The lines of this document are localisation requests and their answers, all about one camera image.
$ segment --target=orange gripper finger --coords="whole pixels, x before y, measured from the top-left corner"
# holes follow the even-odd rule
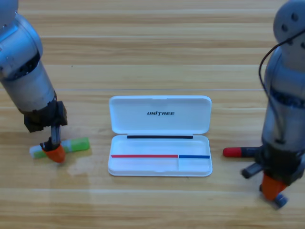
[[[286,187],[287,186],[283,182],[274,180],[264,174],[262,192],[267,200],[273,201]]]
[[[46,156],[54,162],[63,163],[65,160],[66,153],[61,145],[57,147],[57,149],[44,152]]]

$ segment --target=white plastic case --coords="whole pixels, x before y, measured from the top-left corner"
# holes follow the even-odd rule
[[[115,96],[109,101],[114,176],[205,177],[211,174],[212,101],[206,96]]]

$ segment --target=red marker cap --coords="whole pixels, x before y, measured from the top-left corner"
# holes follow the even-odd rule
[[[225,157],[242,157],[242,149],[240,147],[225,148],[223,155]]]

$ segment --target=open case lid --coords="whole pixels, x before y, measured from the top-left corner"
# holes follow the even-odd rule
[[[206,96],[115,96],[109,101],[112,130],[129,135],[204,134],[212,102]]]

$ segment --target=black stripe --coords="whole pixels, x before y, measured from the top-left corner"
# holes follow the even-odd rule
[[[193,139],[193,136],[188,135],[128,135],[127,138],[179,138],[179,139]]]

